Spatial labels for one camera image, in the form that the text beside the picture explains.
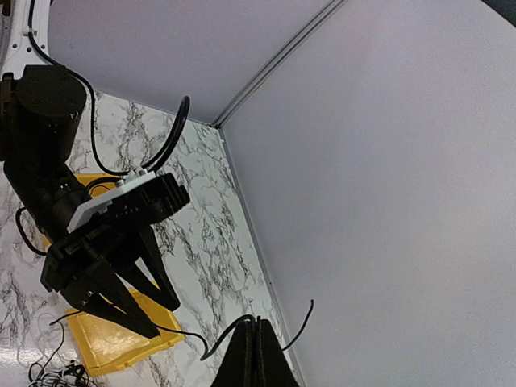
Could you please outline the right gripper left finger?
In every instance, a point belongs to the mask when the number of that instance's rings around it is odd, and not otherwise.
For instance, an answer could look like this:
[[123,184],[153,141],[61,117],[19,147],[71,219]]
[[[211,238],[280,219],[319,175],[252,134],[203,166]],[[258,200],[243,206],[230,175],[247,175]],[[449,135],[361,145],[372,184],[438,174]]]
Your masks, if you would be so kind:
[[240,319],[233,328],[231,339],[217,374],[213,387],[258,386],[257,375],[257,323],[255,317]]

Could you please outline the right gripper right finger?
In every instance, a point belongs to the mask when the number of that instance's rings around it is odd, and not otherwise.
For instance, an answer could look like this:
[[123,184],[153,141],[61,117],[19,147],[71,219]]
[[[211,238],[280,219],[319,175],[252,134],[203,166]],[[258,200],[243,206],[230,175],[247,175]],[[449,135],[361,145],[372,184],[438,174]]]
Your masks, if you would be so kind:
[[299,386],[272,324],[261,318],[256,324],[256,386]]

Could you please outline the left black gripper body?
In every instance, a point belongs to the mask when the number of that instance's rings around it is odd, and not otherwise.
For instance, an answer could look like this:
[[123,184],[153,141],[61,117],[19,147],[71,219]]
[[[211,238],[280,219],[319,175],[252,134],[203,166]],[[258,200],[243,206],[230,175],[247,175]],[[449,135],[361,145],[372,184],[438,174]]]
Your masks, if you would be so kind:
[[86,287],[87,269],[105,261],[122,283],[129,282],[135,233],[140,228],[116,226],[96,218],[60,237],[45,256],[41,284],[47,291],[59,293],[71,307],[88,313],[88,296],[94,293]]

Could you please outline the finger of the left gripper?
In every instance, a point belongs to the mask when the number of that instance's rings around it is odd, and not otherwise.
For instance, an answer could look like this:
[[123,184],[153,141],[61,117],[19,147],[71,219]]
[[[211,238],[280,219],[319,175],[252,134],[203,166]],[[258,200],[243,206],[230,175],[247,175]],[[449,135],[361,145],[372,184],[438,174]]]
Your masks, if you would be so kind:
[[107,262],[94,263],[86,273],[86,287],[94,293],[88,296],[86,303],[89,314],[117,323],[146,338],[160,334]]
[[133,255],[129,282],[165,309],[178,309],[181,303],[166,273],[154,230],[150,226],[142,227],[135,233]]

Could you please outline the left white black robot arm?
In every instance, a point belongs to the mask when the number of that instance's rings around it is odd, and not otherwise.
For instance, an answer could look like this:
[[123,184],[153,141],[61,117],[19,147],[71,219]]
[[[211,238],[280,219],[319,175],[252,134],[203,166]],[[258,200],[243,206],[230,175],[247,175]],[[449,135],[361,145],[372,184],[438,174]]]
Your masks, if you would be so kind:
[[4,174],[49,242],[41,284],[81,312],[152,339],[160,332],[131,296],[136,289],[167,310],[179,299],[153,226],[176,214],[189,195],[159,174],[184,129],[189,97],[153,158],[127,171],[106,170],[114,188],[93,197],[67,165],[91,84],[48,55],[48,1],[1,4],[1,162]]

